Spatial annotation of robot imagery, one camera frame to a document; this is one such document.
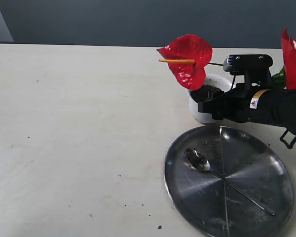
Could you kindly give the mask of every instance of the table surface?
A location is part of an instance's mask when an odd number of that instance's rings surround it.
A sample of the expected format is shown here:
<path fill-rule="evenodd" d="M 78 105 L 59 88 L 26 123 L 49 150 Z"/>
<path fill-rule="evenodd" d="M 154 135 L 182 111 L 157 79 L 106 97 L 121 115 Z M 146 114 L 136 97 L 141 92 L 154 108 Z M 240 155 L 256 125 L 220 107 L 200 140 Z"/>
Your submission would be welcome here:
<path fill-rule="evenodd" d="M 278 49 L 214 49 L 212 62 L 250 52 L 282 67 Z M 0 44 L 0 237 L 203 236 L 164 185 L 169 146 L 201 124 L 159 58 L 149 47 Z M 296 193 L 283 128 L 222 124 L 270 144 Z M 296 237 L 296 204 L 282 235 Z"/>

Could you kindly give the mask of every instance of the sticker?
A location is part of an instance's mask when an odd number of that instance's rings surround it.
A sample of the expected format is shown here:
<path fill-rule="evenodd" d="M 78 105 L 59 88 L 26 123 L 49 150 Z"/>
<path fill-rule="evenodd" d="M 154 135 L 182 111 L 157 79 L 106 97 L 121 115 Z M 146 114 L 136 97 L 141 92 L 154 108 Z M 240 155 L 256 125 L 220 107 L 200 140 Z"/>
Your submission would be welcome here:
<path fill-rule="evenodd" d="M 251 101 L 250 101 L 250 109 L 256 109 L 258 107 L 258 101 L 259 98 L 261 97 L 261 95 L 263 93 L 265 93 L 268 89 L 265 90 L 259 90 L 257 93 L 255 93 L 255 95 L 252 97 Z"/>

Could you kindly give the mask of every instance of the spoon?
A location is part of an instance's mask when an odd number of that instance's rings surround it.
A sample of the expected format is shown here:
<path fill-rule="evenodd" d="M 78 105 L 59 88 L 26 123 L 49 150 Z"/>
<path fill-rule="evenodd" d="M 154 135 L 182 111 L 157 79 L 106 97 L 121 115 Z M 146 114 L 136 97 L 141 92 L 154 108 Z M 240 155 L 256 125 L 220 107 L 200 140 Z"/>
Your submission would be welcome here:
<path fill-rule="evenodd" d="M 191 163 L 191 165 L 194 168 L 196 168 L 197 170 L 199 170 L 201 172 L 210 172 L 213 175 L 215 175 L 216 177 L 223 179 L 226 183 L 228 183 L 231 187 L 233 187 L 236 191 L 238 191 L 242 196 L 244 196 L 246 199 L 248 199 L 249 201 L 253 202 L 260 209 L 262 209 L 266 214 L 268 214 L 270 216 L 274 216 L 275 215 L 275 212 L 271 208 L 265 206 L 260 201 L 255 200 L 253 197 L 251 197 L 250 195 L 248 195 L 245 192 L 243 192 L 241 189 L 239 189 L 233 183 L 231 183 L 228 180 L 226 180 L 220 174 L 218 174 L 215 171 L 213 171 L 211 169 L 211 165 L 210 165 L 209 161 L 205 158 L 205 156 L 203 156 L 202 154 L 200 154 L 197 150 L 188 148 L 188 149 L 185 150 L 185 154 L 186 154 L 186 157 L 187 157 L 188 161 Z"/>

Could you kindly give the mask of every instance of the red flower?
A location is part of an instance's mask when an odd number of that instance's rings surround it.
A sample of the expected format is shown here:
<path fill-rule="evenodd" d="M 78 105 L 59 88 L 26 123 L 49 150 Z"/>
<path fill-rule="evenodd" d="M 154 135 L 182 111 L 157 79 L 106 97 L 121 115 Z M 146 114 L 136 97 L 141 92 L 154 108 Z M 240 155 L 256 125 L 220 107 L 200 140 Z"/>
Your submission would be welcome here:
<path fill-rule="evenodd" d="M 282 33 L 282 49 L 287 89 L 296 89 L 296 40 L 287 34 L 287 28 Z"/>
<path fill-rule="evenodd" d="M 193 34 L 176 38 L 169 45 L 157 49 L 165 59 L 194 59 L 194 65 L 168 63 L 177 81 L 190 90 L 199 89 L 205 80 L 204 67 L 211 61 L 213 48 Z"/>

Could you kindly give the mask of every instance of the stainless steel plate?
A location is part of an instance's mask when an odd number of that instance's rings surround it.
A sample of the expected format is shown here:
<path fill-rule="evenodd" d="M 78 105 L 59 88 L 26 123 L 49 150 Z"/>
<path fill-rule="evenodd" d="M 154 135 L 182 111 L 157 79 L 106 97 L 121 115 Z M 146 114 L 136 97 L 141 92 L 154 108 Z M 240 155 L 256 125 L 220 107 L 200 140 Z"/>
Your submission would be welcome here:
<path fill-rule="evenodd" d="M 186 148 L 204 154 L 213 170 L 272 208 L 275 216 L 223 180 L 191 169 Z M 294 206 L 293 185 L 277 155 L 252 135 L 228 127 L 198 127 L 176 139 L 166 156 L 165 182 L 184 218 L 213 237 L 275 236 Z"/>

